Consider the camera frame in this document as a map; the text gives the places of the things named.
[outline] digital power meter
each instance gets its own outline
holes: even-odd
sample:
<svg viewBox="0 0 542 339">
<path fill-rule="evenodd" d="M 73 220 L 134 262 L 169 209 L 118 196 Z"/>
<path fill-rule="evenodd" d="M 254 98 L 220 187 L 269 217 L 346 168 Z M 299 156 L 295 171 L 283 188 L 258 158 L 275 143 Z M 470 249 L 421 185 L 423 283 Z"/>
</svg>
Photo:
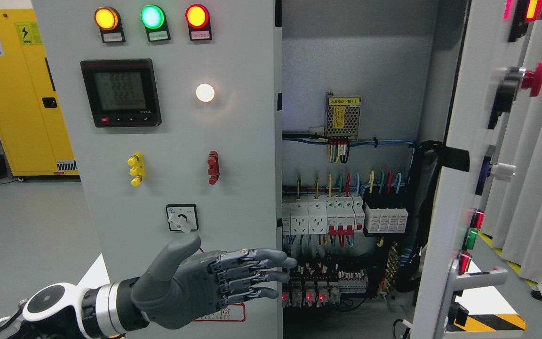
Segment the digital power meter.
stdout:
<svg viewBox="0 0 542 339">
<path fill-rule="evenodd" d="M 160 125 L 151 59 L 84 60 L 81 70 L 96 127 Z"/>
</svg>

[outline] red indicator light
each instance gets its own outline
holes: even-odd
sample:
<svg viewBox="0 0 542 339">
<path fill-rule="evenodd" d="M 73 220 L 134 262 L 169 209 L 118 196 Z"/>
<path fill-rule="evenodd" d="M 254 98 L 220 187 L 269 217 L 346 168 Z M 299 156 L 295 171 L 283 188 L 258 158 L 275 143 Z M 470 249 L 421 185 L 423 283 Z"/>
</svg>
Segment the red indicator light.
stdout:
<svg viewBox="0 0 542 339">
<path fill-rule="evenodd" d="M 193 28 L 202 28 L 208 24 L 209 13 L 206 7 L 200 4 L 193 4 L 185 10 L 185 20 Z"/>
<path fill-rule="evenodd" d="M 466 251 L 461 251 L 460 259 L 459 259 L 459 262 L 460 262 L 459 273 L 460 274 L 465 274 L 465 272 L 467 272 L 467 268 L 469 268 L 470 266 L 470 259 L 471 259 L 471 254 L 467 253 Z"/>
<path fill-rule="evenodd" d="M 526 10 L 526 21 L 535 21 L 536 19 L 538 19 L 541 12 L 542 0 L 530 0 L 528 2 L 528 9 Z"/>
<path fill-rule="evenodd" d="M 507 2 L 505 3 L 505 11 L 503 11 L 503 20 L 507 20 L 510 18 L 512 2 L 514 2 L 514 0 L 507 0 Z"/>
<path fill-rule="evenodd" d="M 474 223 L 472 225 L 475 229 L 480 229 L 482 227 L 482 220 L 484 219 L 484 211 L 483 210 L 477 210 L 476 214 L 474 215 Z"/>
</svg>

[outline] yellow black hazard stripe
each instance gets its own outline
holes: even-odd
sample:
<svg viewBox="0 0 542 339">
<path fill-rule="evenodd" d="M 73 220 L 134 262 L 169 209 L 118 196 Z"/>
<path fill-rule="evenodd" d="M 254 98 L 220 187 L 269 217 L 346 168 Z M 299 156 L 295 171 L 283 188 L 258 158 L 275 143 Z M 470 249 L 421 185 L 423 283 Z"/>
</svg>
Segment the yellow black hazard stripe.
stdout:
<svg viewBox="0 0 542 339">
<path fill-rule="evenodd" d="M 465 325 L 454 324 L 452 332 L 525 331 L 526 322 L 518 314 L 471 314 Z"/>
</svg>

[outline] red wire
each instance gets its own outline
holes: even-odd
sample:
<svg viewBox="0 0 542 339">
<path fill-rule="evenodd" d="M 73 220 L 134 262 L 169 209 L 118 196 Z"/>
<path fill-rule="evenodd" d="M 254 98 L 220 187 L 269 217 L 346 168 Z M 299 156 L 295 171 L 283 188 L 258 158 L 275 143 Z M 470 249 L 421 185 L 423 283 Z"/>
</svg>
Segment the red wire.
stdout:
<svg viewBox="0 0 542 339">
<path fill-rule="evenodd" d="M 346 174 L 346 189 L 344 190 L 344 195 L 348 198 L 348 188 L 351 186 L 351 174 Z"/>
<path fill-rule="evenodd" d="M 390 194 L 390 189 L 392 188 L 392 171 L 388 172 L 388 175 L 386 176 L 386 183 L 388 183 L 386 193 Z"/>
</svg>

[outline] white indicator light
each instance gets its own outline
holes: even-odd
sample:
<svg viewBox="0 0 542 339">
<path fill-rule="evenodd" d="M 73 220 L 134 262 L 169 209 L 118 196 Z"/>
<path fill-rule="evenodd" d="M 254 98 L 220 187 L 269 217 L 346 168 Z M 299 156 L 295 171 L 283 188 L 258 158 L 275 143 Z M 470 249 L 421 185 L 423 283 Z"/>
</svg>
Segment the white indicator light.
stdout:
<svg viewBox="0 0 542 339">
<path fill-rule="evenodd" d="M 201 84 L 196 88 L 196 97 L 203 103 L 208 103 L 215 98 L 215 89 L 209 84 Z"/>
</svg>

